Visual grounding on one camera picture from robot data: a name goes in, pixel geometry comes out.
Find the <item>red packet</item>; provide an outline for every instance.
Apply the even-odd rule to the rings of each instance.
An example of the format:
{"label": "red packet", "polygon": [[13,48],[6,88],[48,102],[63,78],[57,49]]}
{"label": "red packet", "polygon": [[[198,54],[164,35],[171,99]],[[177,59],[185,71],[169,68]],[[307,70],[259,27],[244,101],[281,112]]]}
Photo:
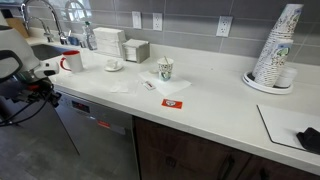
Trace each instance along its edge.
{"label": "red packet", "polygon": [[182,102],[181,101],[169,100],[169,99],[163,99],[162,106],[181,109],[182,108]]}

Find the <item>electrical outlet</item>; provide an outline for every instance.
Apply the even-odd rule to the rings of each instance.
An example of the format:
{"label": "electrical outlet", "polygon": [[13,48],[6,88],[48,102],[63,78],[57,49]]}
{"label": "electrical outlet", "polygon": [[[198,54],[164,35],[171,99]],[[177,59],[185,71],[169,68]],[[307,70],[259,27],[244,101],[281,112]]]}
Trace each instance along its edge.
{"label": "electrical outlet", "polygon": [[153,13],[153,30],[162,31],[162,14]]}
{"label": "electrical outlet", "polygon": [[232,23],[232,16],[220,16],[218,29],[217,29],[217,36],[220,37],[228,37],[231,23]]}
{"label": "electrical outlet", "polygon": [[132,24],[135,29],[142,29],[141,12],[132,11]]}

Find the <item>stainless steel dishwasher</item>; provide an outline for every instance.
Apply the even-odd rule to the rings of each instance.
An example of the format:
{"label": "stainless steel dishwasher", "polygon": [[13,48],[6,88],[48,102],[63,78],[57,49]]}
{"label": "stainless steel dishwasher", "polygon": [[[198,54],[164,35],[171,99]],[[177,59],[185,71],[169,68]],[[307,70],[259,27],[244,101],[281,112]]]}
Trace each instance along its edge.
{"label": "stainless steel dishwasher", "polygon": [[56,111],[88,168],[107,179],[140,179],[132,116],[57,92]]}

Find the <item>dark wood cabinet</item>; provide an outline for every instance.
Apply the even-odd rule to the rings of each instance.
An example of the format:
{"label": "dark wood cabinet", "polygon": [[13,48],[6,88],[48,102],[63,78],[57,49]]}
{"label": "dark wood cabinet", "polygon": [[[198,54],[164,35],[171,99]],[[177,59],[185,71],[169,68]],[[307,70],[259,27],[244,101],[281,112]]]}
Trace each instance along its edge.
{"label": "dark wood cabinet", "polygon": [[250,154],[135,118],[143,180],[233,180]]}
{"label": "dark wood cabinet", "polygon": [[253,156],[238,180],[320,180],[319,176]]}

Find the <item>kitchen counter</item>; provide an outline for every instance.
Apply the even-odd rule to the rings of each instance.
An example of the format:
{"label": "kitchen counter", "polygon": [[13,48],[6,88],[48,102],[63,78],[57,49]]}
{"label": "kitchen counter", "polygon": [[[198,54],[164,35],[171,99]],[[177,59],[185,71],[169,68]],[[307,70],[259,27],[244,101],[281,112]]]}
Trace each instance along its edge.
{"label": "kitchen counter", "polygon": [[[46,43],[44,38],[27,41]],[[57,42],[51,45],[61,46]],[[106,60],[112,57],[79,50],[85,71],[72,74],[61,69],[50,77],[56,90],[320,175],[320,156],[272,143],[257,109],[257,104],[264,104],[320,116],[320,82],[311,78],[319,77],[319,67],[288,63],[299,72],[294,91],[272,95],[242,82],[243,73],[253,69],[255,58],[151,45],[151,57],[142,64],[123,61],[122,70],[106,72]],[[174,74],[192,83],[167,97],[157,90],[148,91],[138,75],[156,68],[156,60],[163,55],[175,60]],[[116,82],[136,80],[139,83],[134,93],[109,91]],[[182,109],[161,106],[164,98],[183,101]]]}

